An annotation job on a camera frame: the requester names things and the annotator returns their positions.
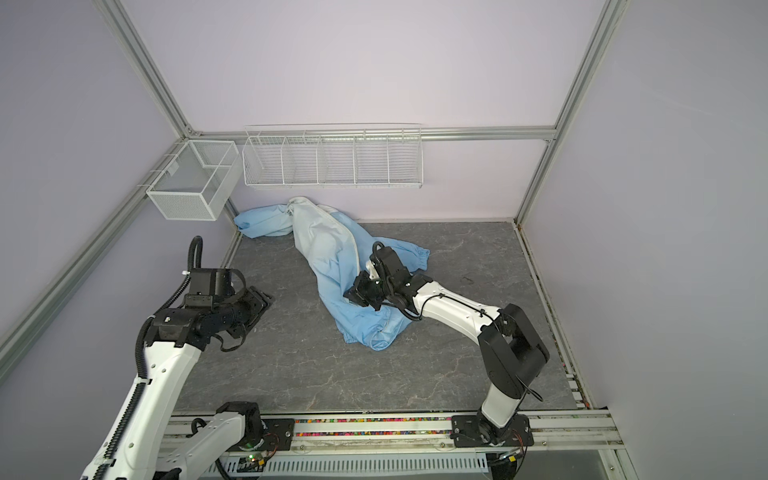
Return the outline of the light blue jacket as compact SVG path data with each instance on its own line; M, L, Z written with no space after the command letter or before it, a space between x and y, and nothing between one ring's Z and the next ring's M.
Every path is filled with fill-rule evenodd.
M411 271L428 267L428 249L403 240L377 238L343 212L306 197L247 210L236 216L234 223L251 239L294 237L296 249L316 276L319 297L346 342L381 351L410 324L393 307L378 311L361 307L347 300L344 293L365 269L376 241L393 248Z

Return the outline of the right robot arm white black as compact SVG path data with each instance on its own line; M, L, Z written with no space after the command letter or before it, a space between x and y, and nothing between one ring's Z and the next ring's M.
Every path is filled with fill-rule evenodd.
M485 305L456 294L418 271L410 276L373 278L362 272L344 297L361 307L388 306L410 320L436 320L479 348L490 387L477 414L457 418L452 438L458 446L526 446L526 424L518 413L550 353L523 309Z

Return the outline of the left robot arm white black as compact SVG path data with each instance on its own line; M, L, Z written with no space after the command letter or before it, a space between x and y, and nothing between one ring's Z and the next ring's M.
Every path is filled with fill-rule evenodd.
M230 401L166 459L164 433L181 390L210 340L224 331L245 338L273 302L254 288L203 304L189 298L142 325L137 374L109 434L82 473L85 479L197 479L232 447L257 448L265 426L255 402Z

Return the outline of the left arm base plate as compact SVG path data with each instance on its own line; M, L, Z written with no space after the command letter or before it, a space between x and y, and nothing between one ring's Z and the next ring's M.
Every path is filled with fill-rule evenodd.
M236 448L243 452L288 451L294 438L295 425L293 418L263 419L261 438L259 440L244 439Z

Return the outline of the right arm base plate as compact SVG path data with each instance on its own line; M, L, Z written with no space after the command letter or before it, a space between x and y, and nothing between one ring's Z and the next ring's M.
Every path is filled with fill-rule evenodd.
M481 413L453 415L450 438L458 448L529 447L534 444L529 418L515 414L503 427L495 426Z

